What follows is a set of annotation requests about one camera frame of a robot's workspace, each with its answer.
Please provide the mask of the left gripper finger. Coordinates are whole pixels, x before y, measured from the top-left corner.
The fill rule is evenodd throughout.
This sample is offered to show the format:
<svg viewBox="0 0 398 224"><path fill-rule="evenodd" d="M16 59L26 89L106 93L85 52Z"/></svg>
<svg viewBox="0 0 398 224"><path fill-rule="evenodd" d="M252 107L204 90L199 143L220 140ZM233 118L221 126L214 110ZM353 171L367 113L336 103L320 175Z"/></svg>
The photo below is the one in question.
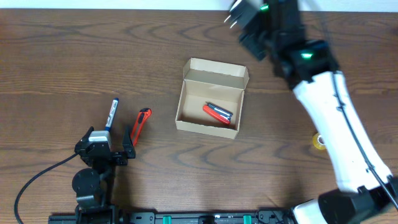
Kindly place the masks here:
<svg viewBox="0 0 398 224"><path fill-rule="evenodd" d="M91 134L93 131L94 131L94 127L91 126L91 127L87 130L86 134L82 137L82 141L83 141L83 142L87 142L87 141L89 140L90 134Z"/></svg>
<svg viewBox="0 0 398 224"><path fill-rule="evenodd" d="M129 126L126 126L126 128L125 128L122 145L123 145L124 152L125 152L127 158L135 159L136 151L135 151L135 148L134 148L132 140L131 140L131 129Z"/></svg>

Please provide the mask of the black whiteboard marker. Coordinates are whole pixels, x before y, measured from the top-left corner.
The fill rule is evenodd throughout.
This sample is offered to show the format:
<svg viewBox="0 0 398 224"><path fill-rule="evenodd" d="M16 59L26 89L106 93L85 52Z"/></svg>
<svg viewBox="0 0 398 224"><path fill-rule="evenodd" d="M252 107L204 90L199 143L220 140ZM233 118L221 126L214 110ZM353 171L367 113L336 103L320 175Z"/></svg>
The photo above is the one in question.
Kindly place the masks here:
<svg viewBox="0 0 398 224"><path fill-rule="evenodd" d="M215 104L213 104L213 103L210 103L210 102L206 102L206 104L211 108L211 109L213 109L213 110L215 110L217 113L219 113L219 114L222 114L223 116L225 116L225 117L232 117L233 116L233 113L232 112L230 112L230 111L228 111L228 110L226 110L226 109L224 109L224 108L222 108L222 107L219 107L219 106L217 106L217 105L215 105Z"/></svg>

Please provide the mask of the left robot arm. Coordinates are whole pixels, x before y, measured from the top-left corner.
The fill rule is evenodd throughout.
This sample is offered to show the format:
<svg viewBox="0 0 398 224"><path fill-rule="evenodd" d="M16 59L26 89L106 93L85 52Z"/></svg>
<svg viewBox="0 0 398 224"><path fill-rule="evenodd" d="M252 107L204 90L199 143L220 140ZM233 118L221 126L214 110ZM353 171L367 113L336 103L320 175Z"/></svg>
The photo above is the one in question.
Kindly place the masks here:
<svg viewBox="0 0 398 224"><path fill-rule="evenodd" d="M136 157L130 128L125 130L122 145L123 151L111 151L110 132L95 131L94 127L76 143L75 153L88 166L72 180L78 203L77 223L130 222L130 215L111 203L116 167L126 166Z"/></svg>

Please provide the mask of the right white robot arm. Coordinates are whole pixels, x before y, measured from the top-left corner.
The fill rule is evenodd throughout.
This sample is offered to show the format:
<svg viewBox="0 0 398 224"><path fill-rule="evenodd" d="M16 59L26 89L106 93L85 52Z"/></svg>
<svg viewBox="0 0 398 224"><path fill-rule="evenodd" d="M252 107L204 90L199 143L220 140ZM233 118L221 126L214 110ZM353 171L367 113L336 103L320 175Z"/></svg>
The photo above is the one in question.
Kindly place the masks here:
<svg viewBox="0 0 398 224"><path fill-rule="evenodd" d="M337 189L290 209L286 223L360 223L397 206L397 177L358 117L327 39L310 40L297 1L235 1L228 21L239 43L268 58L311 117L329 154Z"/></svg>

